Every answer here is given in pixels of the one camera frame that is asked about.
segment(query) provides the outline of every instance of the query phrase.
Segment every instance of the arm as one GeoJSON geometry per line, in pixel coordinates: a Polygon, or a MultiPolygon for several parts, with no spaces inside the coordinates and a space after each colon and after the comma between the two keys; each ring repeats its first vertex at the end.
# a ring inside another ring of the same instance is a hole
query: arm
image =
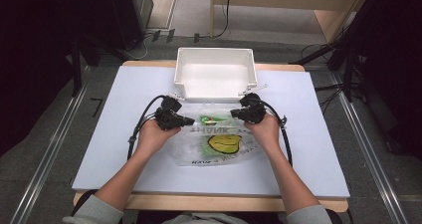
{"type": "Polygon", "coordinates": [[[150,157],[158,151],[180,128],[163,131],[155,120],[147,121],[139,132],[136,151],[95,196],[112,207],[123,210],[140,173],[150,157]]]}
{"type": "Polygon", "coordinates": [[[288,214],[297,210],[319,205],[319,202],[290,166],[279,145],[279,125],[275,117],[266,114],[257,124],[245,122],[265,150],[279,184],[280,193],[288,214]]]}

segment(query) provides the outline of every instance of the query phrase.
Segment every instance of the black cable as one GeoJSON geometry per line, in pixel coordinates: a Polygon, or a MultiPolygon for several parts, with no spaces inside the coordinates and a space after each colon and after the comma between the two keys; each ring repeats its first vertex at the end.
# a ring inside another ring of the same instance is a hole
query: black cable
{"type": "MultiPolygon", "coordinates": [[[[351,87],[352,89],[358,89],[359,83],[351,83],[351,84],[355,85],[355,87],[351,87]]],[[[339,83],[339,84],[326,86],[326,87],[317,87],[317,88],[315,88],[315,90],[316,90],[316,92],[321,92],[321,91],[326,91],[326,90],[331,90],[331,89],[342,89],[343,86],[344,86],[343,83],[339,83]]]]}
{"type": "Polygon", "coordinates": [[[350,209],[348,209],[347,208],[347,215],[348,215],[348,219],[350,220],[350,224],[353,224],[354,223],[354,221],[353,221],[353,217],[351,216],[351,212],[350,212],[350,209]]]}
{"type": "MultiPolygon", "coordinates": [[[[159,39],[159,38],[162,38],[162,37],[165,37],[165,38],[167,38],[168,37],[168,34],[167,35],[165,35],[165,34],[162,34],[162,35],[159,35],[159,36],[157,36],[157,40],[159,39]]],[[[185,36],[174,36],[173,35],[173,38],[195,38],[195,37],[185,37],[185,36]]],[[[210,38],[209,36],[205,36],[205,37],[199,37],[199,38],[201,38],[201,39],[203,39],[203,38],[210,38]]]]}
{"type": "Polygon", "coordinates": [[[313,47],[313,46],[319,46],[319,48],[321,49],[322,47],[324,47],[324,46],[326,46],[326,45],[324,45],[324,44],[310,44],[310,45],[305,46],[305,47],[301,50],[301,58],[303,58],[303,57],[304,57],[304,51],[305,51],[307,48],[309,48],[309,47],[313,47]]]}
{"type": "Polygon", "coordinates": [[[274,110],[273,107],[271,107],[268,103],[266,103],[264,101],[261,101],[259,99],[246,99],[246,100],[247,101],[251,101],[251,102],[258,102],[258,103],[266,106],[276,116],[276,119],[277,119],[277,121],[279,123],[280,129],[282,130],[283,140],[285,141],[286,152],[288,154],[289,164],[291,166],[293,166],[292,151],[291,151],[290,144],[289,144],[288,134],[286,133],[286,129],[285,129],[286,117],[284,117],[283,119],[280,119],[280,117],[277,114],[276,110],[274,110]]]}
{"type": "Polygon", "coordinates": [[[146,37],[143,39],[142,44],[143,44],[143,47],[145,48],[145,54],[143,54],[141,57],[135,57],[135,56],[131,55],[130,53],[128,53],[128,52],[127,52],[127,51],[125,51],[125,50],[123,50],[123,52],[125,52],[128,56],[130,56],[130,57],[134,58],[134,60],[135,60],[135,61],[140,61],[142,58],[144,58],[144,57],[146,57],[146,55],[148,55],[148,48],[146,47],[145,42],[146,42],[146,39],[148,39],[148,38],[150,38],[150,37],[153,37],[153,36],[152,36],[152,35],[151,35],[151,36],[146,36],[146,37]]]}
{"type": "Polygon", "coordinates": [[[143,124],[144,124],[147,120],[149,120],[149,119],[151,119],[151,118],[152,118],[152,116],[151,116],[151,117],[149,117],[148,119],[143,120],[143,119],[144,119],[144,117],[145,117],[146,112],[147,112],[147,111],[148,111],[148,109],[152,106],[152,104],[153,104],[156,100],[158,100],[158,99],[160,99],[160,98],[164,99],[164,98],[165,98],[165,96],[161,95],[161,96],[158,96],[158,97],[156,97],[156,98],[152,99],[152,101],[151,101],[151,102],[148,104],[148,106],[146,107],[145,111],[143,111],[143,114],[142,114],[142,116],[140,117],[139,122],[137,123],[136,127],[133,129],[133,134],[132,134],[132,136],[129,138],[129,141],[128,141],[128,142],[129,142],[129,151],[128,151],[128,153],[127,153],[127,160],[129,160],[129,159],[131,158],[131,154],[132,154],[132,152],[133,152],[133,146],[134,146],[134,142],[136,141],[136,136],[137,136],[137,134],[139,133],[139,131],[140,131],[140,129],[142,128],[143,124]]]}
{"type": "MultiPolygon", "coordinates": [[[[166,38],[167,35],[159,35],[158,36],[158,39],[159,38],[162,38],[162,37],[166,38]]],[[[180,38],[180,39],[186,38],[186,39],[190,39],[190,38],[195,38],[195,37],[189,37],[189,36],[173,36],[173,38],[180,38]]],[[[199,39],[205,39],[205,38],[207,38],[207,39],[218,39],[218,37],[210,37],[210,36],[199,36],[198,38],[199,39]]]]}
{"type": "Polygon", "coordinates": [[[227,0],[227,6],[226,6],[226,14],[227,14],[227,17],[226,17],[226,27],[224,28],[223,32],[221,32],[217,36],[211,37],[212,39],[219,38],[219,37],[221,37],[221,35],[223,35],[226,32],[227,27],[229,26],[229,6],[230,6],[230,0],[227,0]]]}
{"type": "MultiPolygon", "coordinates": [[[[224,19],[226,19],[226,22],[228,22],[228,18],[226,16],[226,12],[224,11],[224,4],[221,4],[221,11],[223,12],[224,19]]],[[[229,30],[229,35],[227,35],[226,38],[230,37],[230,34],[232,34],[232,31],[230,31],[229,28],[227,28],[227,29],[229,30]]]]}
{"type": "Polygon", "coordinates": [[[319,106],[323,107],[325,104],[325,108],[322,111],[322,115],[325,114],[326,109],[328,108],[329,104],[338,96],[338,94],[340,94],[342,91],[342,89],[337,89],[337,91],[334,92],[334,94],[332,94],[329,98],[327,98],[324,102],[320,103],[319,106]]]}

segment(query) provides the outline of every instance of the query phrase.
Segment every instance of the forearm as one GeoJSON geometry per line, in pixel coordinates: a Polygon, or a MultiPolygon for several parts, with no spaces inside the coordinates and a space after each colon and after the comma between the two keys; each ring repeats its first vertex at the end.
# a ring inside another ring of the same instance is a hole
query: forearm
{"type": "Polygon", "coordinates": [[[96,197],[112,207],[123,210],[140,173],[149,160],[148,155],[136,153],[97,193],[96,197]]]}
{"type": "Polygon", "coordinates": [[[319,202],[292,169],[279,148],[266,150],[288,214],[319,202]]]}

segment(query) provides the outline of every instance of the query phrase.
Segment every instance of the gray floor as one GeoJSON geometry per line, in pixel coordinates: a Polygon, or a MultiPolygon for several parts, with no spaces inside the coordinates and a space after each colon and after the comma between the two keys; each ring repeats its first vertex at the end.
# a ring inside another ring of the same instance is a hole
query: gray floor
{"type": "MultiPolygon", "coordinates": [[[[306,48],[306,45],[315,42],[312,37],[308,40],[303,39],[303,42],[298,44],[284,40],[263,42],[259,33],[253,34],[256,35],[255,38],[252,36],[241,39],[242,41],[232,38],[201,39],[196,44],[193,43],[192,38],[175,37],[170,43],[166,43],[165,36],[156,42],[148,39],[145,42],[148,52],[143,59],[175,60],[179,47],[235,47],[253,49],[256,62],[286,63],[295,61],[318,48],[318,46],[306,48]]],[[[139,44],[130,53],[141,57],[145,54],[145,48],[143,44],[139,44]]],[[[324,62],[325,58],[319,58],[313,61],[313,64],[306,65],[316,87],[332,84],[330,71],[321,65],[324,62]]],[[[100,111],[94,115],[99,102],[93,99],[106,100],[120,65],[121,61],[102,54],[100,65],[97,68],[91,68],[91,78],[85,81],[87,90],[84,98],[27,223],[60,223],[63,216],[71,213],[75,194],[71,185],[104,106],[103,103],[100,111]]],[[[322,102],[333,92],[317,93],[318,99],[322,102]]],[[[29,181],[48,148],[52,135],[66,112],[71,101],[71,93],[72,83],[68,83],[41,116],[27,138],[1,156],[0,223],[8,223],[12,219],[29,181]]],[[[353,104],[409,223],[422,223],[420,211],[422,210],[422,177],[420,175],[422,162],[411,155],[394,155],[388,152],[385,139],[370,110],[360,99],[353,99],[353,104]]],[[[393,223],[339,98],[331,102],[324,117],[349,186],[351,197],[348,203],[354,223],[393,223]]],[[[131,223],[135,216],[135,212],[127,212],[124,222],[131,223]]],[[[350,223],[346,213],[340,213],[340,216],[343,223],[350,223]]]]}

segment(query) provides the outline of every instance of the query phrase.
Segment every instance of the white plastic bin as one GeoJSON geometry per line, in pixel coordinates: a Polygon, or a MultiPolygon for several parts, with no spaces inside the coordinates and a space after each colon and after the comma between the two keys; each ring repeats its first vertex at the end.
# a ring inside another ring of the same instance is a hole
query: white plastic bin
{"type": "Polygon", "coordinates": [[[251,49],[178,50],[174,85],[189,102],[234,103],[257,84],[251,49]]]}

